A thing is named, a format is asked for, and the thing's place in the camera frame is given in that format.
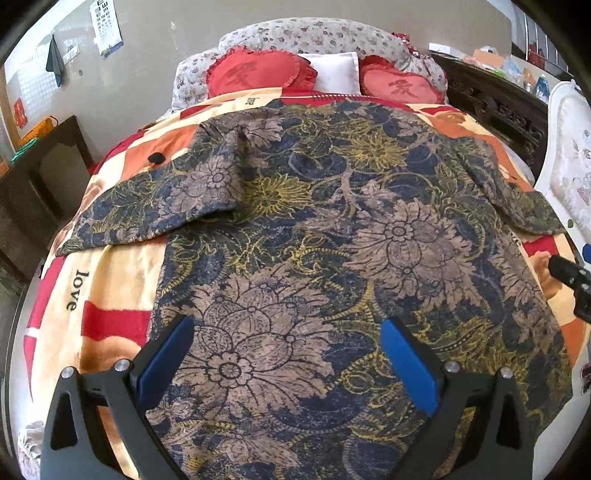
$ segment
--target basket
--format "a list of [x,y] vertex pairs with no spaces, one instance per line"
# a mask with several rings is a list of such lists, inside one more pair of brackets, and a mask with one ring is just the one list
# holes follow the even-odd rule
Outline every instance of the basket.
[[49,132],[51,132],[55,127],[57,127],[59,121],[54,116],[48,116],[39,122],[35,127],[27,133],[24,137],[21,138],[20,147],[25,145],[26,143],[30,142],[33,138],[41,138],[45,137]]

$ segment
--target eye chart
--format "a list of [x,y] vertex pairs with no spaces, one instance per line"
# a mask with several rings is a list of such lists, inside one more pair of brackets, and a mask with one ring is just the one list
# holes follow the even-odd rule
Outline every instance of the eye chart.
[[123,46],[113,0],[97,0],[90,6],[95,43],[103,58]]

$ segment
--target hanging towel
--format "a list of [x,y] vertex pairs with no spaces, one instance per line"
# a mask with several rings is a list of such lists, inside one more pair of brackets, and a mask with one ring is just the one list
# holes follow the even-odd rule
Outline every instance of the hanging towel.
[[51,43],[49,45],[49,55],[47,57],[47,65],[45,69],[48,72],[54,72],[56,74],[57,86],[61,85],[61,77],[64,72],[64,60],[60,55],[60,51],[57,49],[57,43],[55,36],[51,36]]

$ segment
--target poster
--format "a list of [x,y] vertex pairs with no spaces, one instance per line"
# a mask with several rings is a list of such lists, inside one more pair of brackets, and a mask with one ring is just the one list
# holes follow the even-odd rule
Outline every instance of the poster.
[[97,0],[90,6],[95,43],[100,55],[107,58],[123,46],[113,0]]
[[12,106],[14,109],[14,121],[19,128],[23,128],[27,123],[27,115],[25,114],[25,107],[22,104],[22,98],[19,98],[14,105]]

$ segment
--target blue and gold floral fabric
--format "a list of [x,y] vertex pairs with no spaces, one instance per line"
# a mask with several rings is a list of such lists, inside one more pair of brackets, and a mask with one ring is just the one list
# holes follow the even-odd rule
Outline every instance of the blue and gold floral fabric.
[[60,254],[167,235],[150,335],[181,312],[195,340],[148,417],[190,478],[382,480],[426,419],[384,319],[468,370],[509,365],[535,436],[568,400],[509,227],[561,230],[488,144],[376,104],[276,100],[201,124],[185,155],[98,198]]

